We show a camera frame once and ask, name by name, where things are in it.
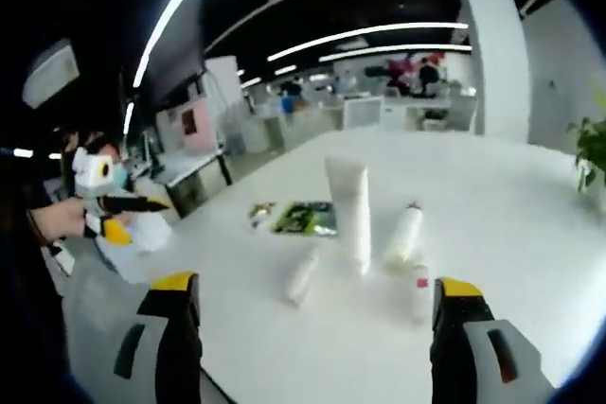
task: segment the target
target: white tube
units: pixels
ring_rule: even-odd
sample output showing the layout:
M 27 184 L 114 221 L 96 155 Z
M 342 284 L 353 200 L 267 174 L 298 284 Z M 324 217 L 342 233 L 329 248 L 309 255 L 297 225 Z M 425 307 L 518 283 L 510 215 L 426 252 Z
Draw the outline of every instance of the white tube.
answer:
M 364 276 L 370 268 L 371 251 L 368 168 L 347 159 L 328 157 L 326 171 L 337 219 L 337 239 L 354 270 Z
M 308 293 L 312 275 L 319 260 L 318 249 L 317 247 L 313 248 L 294 271 L 293 278 L 286 289 L 286 298 L 297 307 L 303 302 Z
M 417 324 L 425 323 L 431 320 L 434 292 L 434 285 L 427 265 L 418 264 L 415 266 L 413 269 L 413 286 L 410 296 L 412 320 Z
M 408 205 L 401 213 L 383 254 L 383 260 L 391 272 L 405 272 L 405 262 L 417 247 L 422 223 L 423 212 L 415 203 Z

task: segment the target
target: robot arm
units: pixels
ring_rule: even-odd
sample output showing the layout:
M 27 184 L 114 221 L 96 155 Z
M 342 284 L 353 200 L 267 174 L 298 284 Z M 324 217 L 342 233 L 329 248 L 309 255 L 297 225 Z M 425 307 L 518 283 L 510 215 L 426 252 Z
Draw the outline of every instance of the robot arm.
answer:
M 168 207 L 145 197 L 118 197 L 108 194 L 115 190 L 112 157 L 93 155 L 80 147 L 72 168 L 75 172 L 76 196 L 84 200 L 85 236 L 102 236 L 117 245 L 131 243 L 131 235 L 122 223 L 113 218 L 123 211 L 157 212 Z
M 433 330 L 433 404 L 534 404 L 553 394 L 537 348 L 509 321 L 494 320 L 473 284 L 437 280 Z

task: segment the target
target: green packet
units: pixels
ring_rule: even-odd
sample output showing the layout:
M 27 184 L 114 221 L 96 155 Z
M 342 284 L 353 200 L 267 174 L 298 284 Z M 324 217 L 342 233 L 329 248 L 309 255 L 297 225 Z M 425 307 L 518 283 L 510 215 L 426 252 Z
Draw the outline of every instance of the green packet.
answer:
M 334 237 L 336 217 L 332 202 L 289 202 L 281 208 L 275 202 L 255 204 L 249 213 L 251 224 L 258 228 L 268 223 L 274 234 Z

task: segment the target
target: white pillar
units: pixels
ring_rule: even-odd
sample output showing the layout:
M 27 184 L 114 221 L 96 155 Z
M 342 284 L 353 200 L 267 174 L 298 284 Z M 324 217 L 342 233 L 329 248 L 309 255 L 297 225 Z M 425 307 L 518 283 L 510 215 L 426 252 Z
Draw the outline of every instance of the white pillar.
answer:
M 263 104 L 267 102 L 269 96 L 267 95 L 267 89 L 265 88 L 265 82 L 261 84 L 255 84 L 246 89 L 250 96 L 255 100 L 255 105 Z
M 470 25 L 478 98 L 476 133 L 525 143 L 530 118 L 526 39 L 513 0 L 461 0 Z

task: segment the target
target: green leaves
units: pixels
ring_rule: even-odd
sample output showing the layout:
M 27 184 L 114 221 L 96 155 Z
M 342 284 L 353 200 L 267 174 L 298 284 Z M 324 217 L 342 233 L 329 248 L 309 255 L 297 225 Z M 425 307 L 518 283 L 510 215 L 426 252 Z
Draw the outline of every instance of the green leaves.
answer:
M 587 174 L 587 177 L 585 177 L 585 186 L 589 186 L 590 184 L 592 184 L 594 182 L 594 180 L 597 177 L 597 172 L 595 169 L 591 169 L 591 171 Z
M 591 118 L 584 117 L 579 125 L 570 124 L 566 130 L 577 133 L 575 166 L 579 168 L 584 161 L 593 165 L 588 173 L 585 167 L 582 168 L 579 181 L 581 191 L 596 180 L 598 169 L 606 171 L 606 119 L 594 122 Z

